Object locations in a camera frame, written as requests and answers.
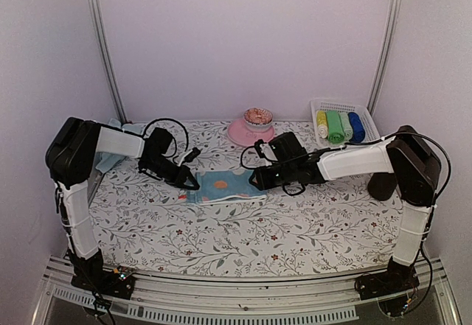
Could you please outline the blue orange dotted towel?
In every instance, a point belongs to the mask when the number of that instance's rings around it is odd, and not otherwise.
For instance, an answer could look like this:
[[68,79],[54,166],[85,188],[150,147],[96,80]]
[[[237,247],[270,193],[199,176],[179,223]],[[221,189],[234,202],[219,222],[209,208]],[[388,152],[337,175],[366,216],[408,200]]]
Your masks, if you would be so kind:
[[249,183],[250,176],[249,170],[198,172],[199,190],[186,191],[178,201],[199,206],[264,201],[267,194]]

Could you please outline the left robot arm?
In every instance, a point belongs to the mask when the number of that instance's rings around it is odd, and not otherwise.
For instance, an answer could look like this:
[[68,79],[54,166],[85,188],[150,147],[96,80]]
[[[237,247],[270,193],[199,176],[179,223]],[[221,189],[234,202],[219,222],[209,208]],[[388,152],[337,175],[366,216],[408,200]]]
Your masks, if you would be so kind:
[[97,153],[135,158],[138,171],[179,189],[197,190],[187,166],[201,151],[187,148],[178,162],[166,155],[173,135],[157,127],[134,133],[95,121],[69,117],[46,152],[46,166],[55,183],[57,211],[69,240],[69,258],[77,276],[94,291],[110,283],[103,255],[94,238],[89,214],[88,180]]

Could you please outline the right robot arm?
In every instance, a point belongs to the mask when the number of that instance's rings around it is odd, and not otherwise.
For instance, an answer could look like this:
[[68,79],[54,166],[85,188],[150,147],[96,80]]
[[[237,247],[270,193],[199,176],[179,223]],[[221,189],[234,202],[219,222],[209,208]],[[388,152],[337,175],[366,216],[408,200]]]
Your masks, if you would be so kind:
[[403,216],[392,255],[393,266],[381,277],[381,286],[396,293],[410,279],[413,266],[428,233],[428,223],[442,189],[438,187],[442,164],[431,149],[433,140],[404,125],[376,141],[308,152],[295,133],[285,132],[268,142],[273,154],[269,164],[254,168],[249,183],[260,191],[324,184],[338,178],[369,174],[375,184],[391,175],[388,188],[399,190]]

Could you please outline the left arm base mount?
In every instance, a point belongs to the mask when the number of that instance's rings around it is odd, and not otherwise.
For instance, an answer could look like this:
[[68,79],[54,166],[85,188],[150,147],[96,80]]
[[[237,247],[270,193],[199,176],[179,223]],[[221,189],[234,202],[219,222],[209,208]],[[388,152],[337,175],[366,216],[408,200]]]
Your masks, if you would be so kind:
[[101,266],[96,268],[95,266],[89,267],[89,265],[74,265],[72,285],[99,296],[130,300],[135,281],[133,276],[104,270]]

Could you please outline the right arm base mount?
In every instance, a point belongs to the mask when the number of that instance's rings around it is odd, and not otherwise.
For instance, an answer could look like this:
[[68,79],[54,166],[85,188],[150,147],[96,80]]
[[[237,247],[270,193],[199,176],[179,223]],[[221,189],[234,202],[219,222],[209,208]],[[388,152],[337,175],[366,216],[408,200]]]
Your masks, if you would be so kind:
[[380,273],[364,274],[355,279],[354,288],[361,300],[413,290],[420,285],[414,266],[392,264]]

